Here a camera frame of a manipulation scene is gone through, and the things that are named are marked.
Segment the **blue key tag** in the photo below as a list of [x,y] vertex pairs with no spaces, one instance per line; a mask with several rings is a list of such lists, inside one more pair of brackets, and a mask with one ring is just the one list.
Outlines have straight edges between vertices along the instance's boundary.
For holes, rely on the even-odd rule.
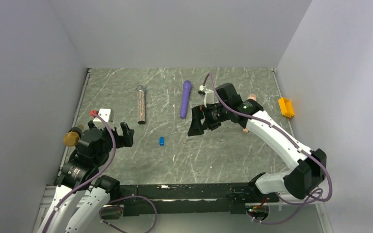
[[163,136],[161,136],[161,137],[159,138],[159,145],[160,145],[160,146],[164,146],[164,145],[165,145],[165,138],[164,138]]

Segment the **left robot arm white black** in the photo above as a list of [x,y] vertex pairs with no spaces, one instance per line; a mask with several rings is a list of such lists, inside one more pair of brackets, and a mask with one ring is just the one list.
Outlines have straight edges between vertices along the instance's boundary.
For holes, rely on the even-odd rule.
[[105,204],[119,200],[118,180],[94,177],[111,163],[112,149],[133,146],[135,131],[125,122],[120,123],[122,135],[115,126],[107,129],[100,121],[89,121],[88,126],[86,130],[73,127],[64,137],[64,143],[75,149],[61,168],[40,233],[82,233]]

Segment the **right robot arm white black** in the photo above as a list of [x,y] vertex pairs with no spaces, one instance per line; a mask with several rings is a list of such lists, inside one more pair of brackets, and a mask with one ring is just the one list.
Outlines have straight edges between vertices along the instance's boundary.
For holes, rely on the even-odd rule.
[[249,181],[249,197],[262,201],[267,194],[286,192],[297,199],[305,199],[326,178],[326,154],[312,150],[288,134],[254,98],[243,100],[231,83],[225,83],[213,92],[217,103],[192,107],[192,121],[188,136],[215,130],[224,121],[239,124],[254,133],[272,148],[289,170],[274,174],[260,173]]

